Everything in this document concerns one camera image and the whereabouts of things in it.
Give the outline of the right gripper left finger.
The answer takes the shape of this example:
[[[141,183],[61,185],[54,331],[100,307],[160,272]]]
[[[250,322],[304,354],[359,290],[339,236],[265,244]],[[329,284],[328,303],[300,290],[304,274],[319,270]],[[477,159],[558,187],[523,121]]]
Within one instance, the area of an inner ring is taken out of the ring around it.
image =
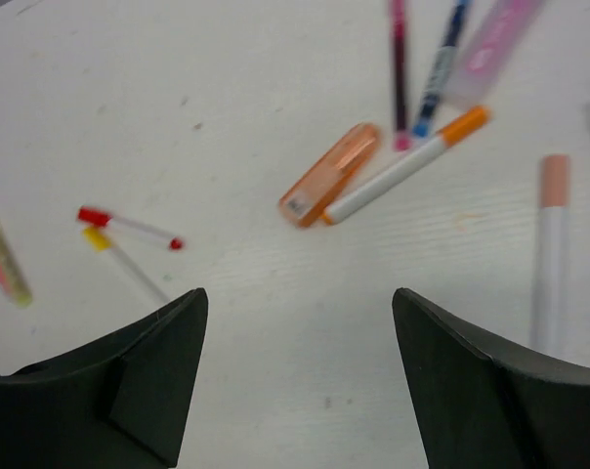
[[[207,320],[208,296],[197,288],[0,375],[0,468],[176,467]]]

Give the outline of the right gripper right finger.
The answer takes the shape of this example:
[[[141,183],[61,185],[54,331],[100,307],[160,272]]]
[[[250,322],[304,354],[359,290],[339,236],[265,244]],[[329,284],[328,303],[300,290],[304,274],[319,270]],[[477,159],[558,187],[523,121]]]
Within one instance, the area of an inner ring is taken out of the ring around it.
[[[590,368],[467,322],[408,288],[392,302],[432,468],[590,468]]]

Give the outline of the purple highlighter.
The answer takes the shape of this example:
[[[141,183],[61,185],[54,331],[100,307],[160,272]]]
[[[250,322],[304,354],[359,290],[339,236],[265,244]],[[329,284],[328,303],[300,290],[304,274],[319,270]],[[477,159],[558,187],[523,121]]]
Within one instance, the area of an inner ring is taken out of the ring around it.
[[[464,109],[480,104],[546,1],[496,1],[456,61],[444,100]]]

